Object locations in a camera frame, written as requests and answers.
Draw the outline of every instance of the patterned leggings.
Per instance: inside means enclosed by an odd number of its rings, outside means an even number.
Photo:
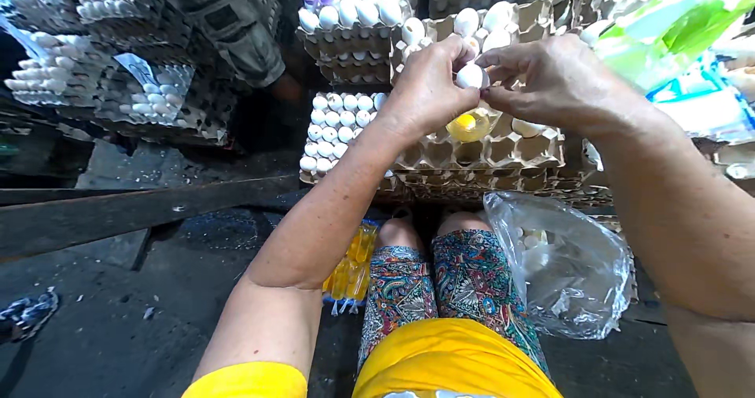
[[[375,249],[359,368],[396,328],[442,317],[477,320],[524,351],[548,374],[538,335],[526,318],[495,234],[478,229],[450,232],[433,239],[433,255],[435,281],[417,249]]]

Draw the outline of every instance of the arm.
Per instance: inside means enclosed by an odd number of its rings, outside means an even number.
[[[492,107],[577,131],[599,150],[621,226],[669,311],[701,396],[737,396],[755,374],[755,200],[714,171],[666,114],[612,75],[573,35],[493,50]]]
[[[341,258],[399,153],[479,103],[451,81],[471,50],[453,37],[412,54],[383,106],[338,164],[291,209],[233,288],[195,379],[228,365],[285,363],[309,377],[322,283]]]

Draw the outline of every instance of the human hand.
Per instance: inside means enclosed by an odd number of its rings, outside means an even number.
[[[489,50],[476,63],[494,66],[489,70],[491,83],[504,84],[482,90],[482,99],[492,108],[587,138],[625,131],[656,113],[648,111],[652,104],[573,34]],[[521,74],[521,91],[505,87]]]
[[[451,75],[453,66],[464,65],[473,57],[472,48],[458,35],[413,53],[375,121],[409,145],[476,108],[479,90],[457,87]]]

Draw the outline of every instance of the white plastic bag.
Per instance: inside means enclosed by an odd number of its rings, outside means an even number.
[[[485,211],[535,328],[574,339],[618,330],[629,306],[631,253],[624,240],[550,198],[488,192]],[[545,230],[548,244],[523,250],[517,229]]]

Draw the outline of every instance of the green plastic bag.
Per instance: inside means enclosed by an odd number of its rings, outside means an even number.
[[[648,92],[684,72],[755,0],[650,0],[603,33],[595,53]]]

